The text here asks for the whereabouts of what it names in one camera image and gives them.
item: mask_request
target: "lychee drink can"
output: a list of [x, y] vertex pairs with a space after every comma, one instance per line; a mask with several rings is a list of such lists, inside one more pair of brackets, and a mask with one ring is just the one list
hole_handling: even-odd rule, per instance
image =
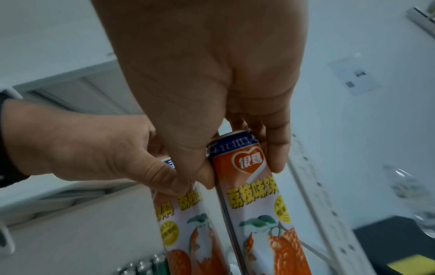
[[[163, 161], [174, 168], [170, 159]], [[171, 275], [229, 274], [199, 183], [179, 197], [155, 192], [153, 201]]]
[[310, 275], [278, 186], [249, 131], [208, 146], [217, 193], [239, 267], [246, 275]]

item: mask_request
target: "yellow paper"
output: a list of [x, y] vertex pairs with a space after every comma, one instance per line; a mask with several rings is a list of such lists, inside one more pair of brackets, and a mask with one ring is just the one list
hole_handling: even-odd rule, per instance
[[388, 266], [403, 275], [430, 275], [435, 273], [435, 260], [418, 254], [392, 262]]

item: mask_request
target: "heart-shaped logo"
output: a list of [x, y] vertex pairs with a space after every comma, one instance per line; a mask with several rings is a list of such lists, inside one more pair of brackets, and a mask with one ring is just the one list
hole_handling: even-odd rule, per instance
[[238, 170], [252, 174], [264, 162], [264, 154], [259, 147], [252, 147], [249, 151], [237, 152], [232, 156], [232, 165]]

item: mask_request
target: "black watch strap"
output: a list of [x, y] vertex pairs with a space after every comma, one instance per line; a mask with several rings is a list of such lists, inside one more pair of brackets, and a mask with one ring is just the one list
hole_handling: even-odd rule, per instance
[[23, 175], [12, 163], [3, 142], [2, 115], [3, 104], [11, 99], [4, 91], [0, 91], [0, 188], [6, 187], [18, 181], [27, 179], [29, 176]]

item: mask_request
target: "water bottle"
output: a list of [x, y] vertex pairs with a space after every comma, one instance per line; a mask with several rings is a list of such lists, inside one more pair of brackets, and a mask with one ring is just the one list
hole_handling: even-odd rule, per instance
[[390, 165], [384, 165], [383, 168], [390, 187], [412, 211], [419, 228], [429, 237], [435, 238], [435, 199], [432, 194], [408, 172]]

